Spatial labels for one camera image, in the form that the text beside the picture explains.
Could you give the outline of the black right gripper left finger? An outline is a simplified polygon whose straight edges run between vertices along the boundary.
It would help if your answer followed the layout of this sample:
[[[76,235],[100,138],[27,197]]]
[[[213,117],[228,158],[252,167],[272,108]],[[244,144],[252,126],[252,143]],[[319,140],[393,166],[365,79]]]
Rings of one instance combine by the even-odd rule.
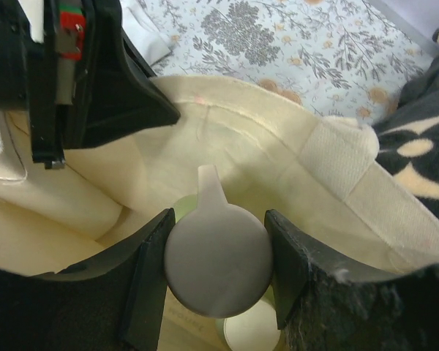
[[[58,273],[0,269],[0,350],[155,350],[173,209]]]

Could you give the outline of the beige bottle beige cap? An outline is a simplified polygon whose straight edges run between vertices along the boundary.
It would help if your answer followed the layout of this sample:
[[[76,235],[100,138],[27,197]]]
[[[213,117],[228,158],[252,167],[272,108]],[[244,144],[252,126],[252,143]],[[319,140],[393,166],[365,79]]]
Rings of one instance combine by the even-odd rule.
[[[254,306],[233,317],[215,320],[222,343],[232,351],[272,351],[282,346],[273,300],[261,298]]]

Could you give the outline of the beige canvas tote bag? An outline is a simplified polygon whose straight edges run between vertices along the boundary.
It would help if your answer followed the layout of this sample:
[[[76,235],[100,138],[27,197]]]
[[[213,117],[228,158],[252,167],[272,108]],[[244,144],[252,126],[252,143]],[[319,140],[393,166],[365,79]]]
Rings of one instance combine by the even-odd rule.
[[[315,116],[257,86],[224,77],[153,81],[181,116],[95,149],[68,154],[71,174],[94,194],[89,228],[7,203],[0,180],[0,269],[58,273],[131,236],[194,189],[202,164],[217,166],[226,196],[298,229],[360,263],[396,275],[439,264],[439,219],[378,164],[373,126]]]

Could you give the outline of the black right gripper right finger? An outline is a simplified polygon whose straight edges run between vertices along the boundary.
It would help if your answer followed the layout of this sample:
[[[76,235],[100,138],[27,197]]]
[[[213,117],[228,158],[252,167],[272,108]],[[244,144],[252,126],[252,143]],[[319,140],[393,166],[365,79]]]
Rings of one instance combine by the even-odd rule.
[[[439,264],[396,275],[269,210],[277,325],[290,350],[439,350]]]

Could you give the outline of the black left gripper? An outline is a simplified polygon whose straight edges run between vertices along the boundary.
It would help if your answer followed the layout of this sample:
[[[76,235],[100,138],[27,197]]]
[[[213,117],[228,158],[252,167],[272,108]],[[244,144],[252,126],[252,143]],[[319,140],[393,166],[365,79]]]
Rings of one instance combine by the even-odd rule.
[[[122,28],[119,1],[0,1],[0,109],[31,98],[31,155],[62,168],[64,151],[170,126],[179,111]]]

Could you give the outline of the green pump dispenser bottle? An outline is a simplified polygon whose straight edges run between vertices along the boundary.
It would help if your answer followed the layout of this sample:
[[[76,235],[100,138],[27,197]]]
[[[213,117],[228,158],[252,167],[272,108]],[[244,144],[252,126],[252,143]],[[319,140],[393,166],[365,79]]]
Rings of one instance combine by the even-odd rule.
[[[165,245],[165,276],[176,299],[206,317],[236,316],[263,296],[273,261],[260,220],[227,201],[214,165],[200,166],[196,208],[177,221]]]

